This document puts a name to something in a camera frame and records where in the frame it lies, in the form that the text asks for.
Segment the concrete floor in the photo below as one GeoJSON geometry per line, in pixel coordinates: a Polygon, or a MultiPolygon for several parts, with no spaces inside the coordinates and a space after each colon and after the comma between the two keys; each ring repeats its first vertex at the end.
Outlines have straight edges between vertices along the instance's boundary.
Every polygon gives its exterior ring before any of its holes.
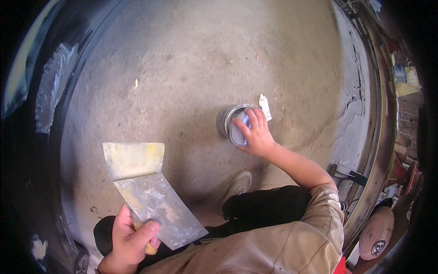
{"type": "Polygon", "coordinates": [[[163,174],[203,225],[218,225],[239,170],[252,172],[252,190],[294,183],[221,138],[219,109],[257,105],[263,93],[278,143],[324,168],[352,165],[369,123],[367,66],[359,36],[328,0],[133,1],[85,63],[64,126],[64,210],[90,269],[102,258],[94,225],[123,203],[103,142],[165,143],[163,174]]]}

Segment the metal can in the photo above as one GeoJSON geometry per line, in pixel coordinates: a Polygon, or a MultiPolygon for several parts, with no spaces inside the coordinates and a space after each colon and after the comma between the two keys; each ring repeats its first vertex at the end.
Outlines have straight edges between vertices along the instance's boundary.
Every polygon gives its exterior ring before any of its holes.
{"type": "Polygon", "coordinates": [[[216,126],[220,135],[230,138],[230,128],[233,125],[232,119],[244,112],[246,108],[253,107],[253,105],[247,103],[224,106],[216,117],[216,126]]]}

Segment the black pants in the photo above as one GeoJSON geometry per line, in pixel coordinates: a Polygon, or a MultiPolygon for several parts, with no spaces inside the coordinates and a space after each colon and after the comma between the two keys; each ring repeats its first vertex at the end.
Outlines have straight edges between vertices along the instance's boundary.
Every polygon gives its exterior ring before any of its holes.
{"type": "MultiPolygon", "coordinates": [[[[252,229],[299,221],[310,199],[309,192],[294,185],[231,196],[223,205],[224,218],[229,221],[218,227],[205,227],[209,233],[203,238],[223,238],[252,229]]],[[[113,250],[114,219],[115,216],[107,216],[94,227],[96,246],[103,256],[113,250]]],[[[158,252],[153,256],[146,256],[138,268],[143,269],[187,247],[188,245],[172,251],[162,244],[158,252]]]]}

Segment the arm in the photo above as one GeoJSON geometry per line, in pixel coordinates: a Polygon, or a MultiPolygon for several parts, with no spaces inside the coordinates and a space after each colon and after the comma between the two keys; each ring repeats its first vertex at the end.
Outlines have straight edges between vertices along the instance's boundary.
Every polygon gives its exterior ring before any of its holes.
{"type": "Polygon", "coordinates": [[[133,274],[138,264],[145,258],[145,247],[149,242],[158,248],[161,241],[156,237],[160,231],[157,221],[149,221],[134,230],[131,212],[123,204],[114,220],[113,250],[106,255],[98,266],[100,274],[133,274]]]}
{"type": "Polygon", "coordinates": [[[251,129],[241,121],[233,119],[233,123],[247,140],[247,146],[239,146],[238,149],[267,159],[284,170],[301,187],[314,189],[328,185],[337,190],[333,178],[324,169],[274,141],[262,110],[253,108],[245,112],[250,118],[251,129]]]}

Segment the shoe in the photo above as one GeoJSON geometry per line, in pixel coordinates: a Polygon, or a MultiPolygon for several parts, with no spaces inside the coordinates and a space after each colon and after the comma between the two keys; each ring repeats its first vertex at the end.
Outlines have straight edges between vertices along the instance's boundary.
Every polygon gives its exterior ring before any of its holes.
{"type": "Polygon", "coordinates": [[[247,170],[239,171],[230,182],[230,188],[228,189],[225,197],[219,206],[219,215],[223,216],[222,206],[225,202],[233,195],[240,195],[242,193],[247,193],[251,187],[252,175],[251,172],[247,170]]]}

